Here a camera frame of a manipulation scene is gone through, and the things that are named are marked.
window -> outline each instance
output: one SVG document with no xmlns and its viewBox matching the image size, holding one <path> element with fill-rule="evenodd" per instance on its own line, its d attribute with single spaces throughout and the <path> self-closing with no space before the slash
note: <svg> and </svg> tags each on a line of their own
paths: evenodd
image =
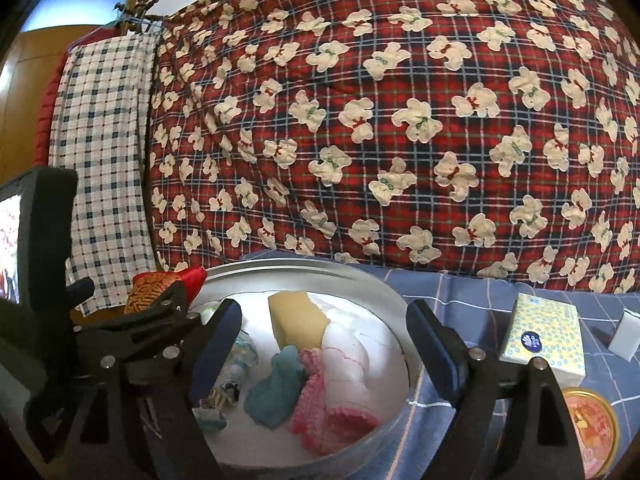
<svg viewBox="0 0 640 480">
<path fill-rule="evenodd" d="M 127 0 L 41 0 L 21 32 L 61 25 L 105 25 L 118 17 L 113 6 Z"/>
</svg>

patterned fabric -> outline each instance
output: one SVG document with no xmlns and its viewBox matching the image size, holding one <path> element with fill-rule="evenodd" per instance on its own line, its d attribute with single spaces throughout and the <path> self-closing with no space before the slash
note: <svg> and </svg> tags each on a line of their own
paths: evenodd
<svg viewBox="0 0 640 480">
<path fill-rule="evenodd" d="M 165 267 L 277 247 L 635 290 L 640 51 L 604 0 L 199 0 L 164 27 Z"/>
<path fill-rule="evenodd" d="M 72 50 L 60 81 L 49 165 L 78 172 L 69 282 L 89 276 L 86 316 L 127 302 L 132 278 L 155 270 L 141 186 L 154 55 L 153 34 Z"/>
<path fill-rule="evenodd" d="M 279 251 L 248 255 L 246 259 L 284 257 Z M 614 463 L 624 455 L 640 430 L 640 350 L 628 363 L 606 347 L 624 308 L 640 312 L 640 294 L 591 294 L 561 290 L 532 290 L 527 283 L 472 280 L 436 272 L 411 272 L 361 266 L 402 294 L 407 301 L 423 299 L 445 326 L 455 329 L 468 346 L 499 352 L 519 293 L 574 304 L 580 318 L 586 377 L 580 387 L 593 390 L 611 404 L 620 427 Z M 508 404 L 499 400 L 489 427 L 485 449 L 496 449 L 502 436 Z M 451 423 L 454 410 L 436 393 L 422 373 L 407 399 L 398 431 L 385 437 L 376 457 L 349 476 L 350 480 L 418 480 L 429 465 Z M 474 478 L 488 478 L 492 461 L 485 460 Z"/>
<path fill-rule="evenodd" d="M 148 309 L 173 282 L 179 282 L 175 272 L 144 272 L 134 276 L 123 314 L 137 314 Z"/>
</svg>

pink cloth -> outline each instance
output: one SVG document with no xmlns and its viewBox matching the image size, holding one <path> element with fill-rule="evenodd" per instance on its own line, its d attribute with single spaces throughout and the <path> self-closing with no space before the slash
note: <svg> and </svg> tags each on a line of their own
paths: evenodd
<svg viewBox="0 0 640 480">
<path fill-rule="evenodd" d="M 380 418 L 364 384 L 369 367 L 361 343 L 337 323 L 330 323 L 322 349 L 300 352 L 309 375 L 292 416 L 290 431 L 309 452 L 328 455 L 360 440 Z"/>
</svg>

yellow sponge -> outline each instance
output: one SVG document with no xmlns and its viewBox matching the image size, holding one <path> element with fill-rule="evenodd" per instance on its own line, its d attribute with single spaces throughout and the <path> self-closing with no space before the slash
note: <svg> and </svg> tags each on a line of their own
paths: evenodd
<svg viewBox="0 0 640 480">
<path fill-rule="evenodd" d="M 298 351 L 320 348 L 329 319 L 306 292 L 285 290 L 269 296 L 273 335 L 280 350 L 294 345 Z"/>
</svg>

metal screw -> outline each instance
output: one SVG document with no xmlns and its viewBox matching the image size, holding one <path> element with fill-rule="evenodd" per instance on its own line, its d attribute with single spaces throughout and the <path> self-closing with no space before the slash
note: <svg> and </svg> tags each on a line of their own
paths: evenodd
<svg viewBox="0 0 640 480">
<path fill-rule="evenodd" d="M 548 366 L 547 362 L 542 357 L 534 357 L 532 362 L 534 367 L 538 370 L 544 370 Z"/>
<path fill-rule="evenodd" d="M 180 355 L 180 349 L 177 346 L 168 346 L 162 350 L 162 357 L 165 359 L 175 359 Z"/>
<path fill-rule="evenodd" d="M 486 352 L 477 346 L 474 346 L 469 350 L 469 357 L 474 361 L 483 361 L 486 357 Z"/>
<path fill-rule="evenodd" d="M 111 368 L 114 364 L 116 364 L 116 358 L 112 355 L 105 355 L 100 359 L 101 368 Z"/>
</svg>

